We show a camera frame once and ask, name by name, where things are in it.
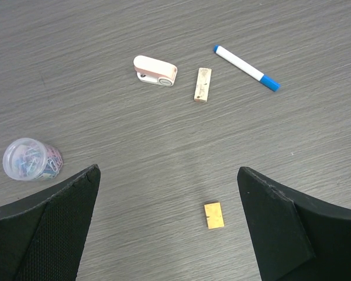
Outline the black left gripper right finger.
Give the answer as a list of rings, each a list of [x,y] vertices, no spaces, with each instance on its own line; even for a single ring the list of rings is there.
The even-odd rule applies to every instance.
[[[351,209],[249,167],[237,181],[262,280],[351,280]]]

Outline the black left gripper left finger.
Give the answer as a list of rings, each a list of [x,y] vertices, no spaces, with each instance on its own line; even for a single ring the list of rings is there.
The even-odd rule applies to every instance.
[[[0,280],[76,280],[100,179],[91,165],[0,206]]]

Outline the blue white marker pen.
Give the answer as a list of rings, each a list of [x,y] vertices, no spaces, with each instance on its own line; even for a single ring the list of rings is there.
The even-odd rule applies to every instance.
[[[251,66],[249,63],[245,62],[235,54],[226,50],[224,47],[216,45],[214,47],[214,52],[226,61],[230,62],[230,64],[233,64],[238,69],[253,77],[255,80],[265,85],[267,88],[271,89],[272,91],[277,91],[280,88],[280,84],[278,82],[274,81],[272,78],[265,75],[255,67]]]

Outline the pink white mini stapler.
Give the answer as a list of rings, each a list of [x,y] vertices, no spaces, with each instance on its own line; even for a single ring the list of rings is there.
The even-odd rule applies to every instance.
[[[133,66],[141,82],[172,87],[178,68],[168,62],[139,55],[133,59]]]

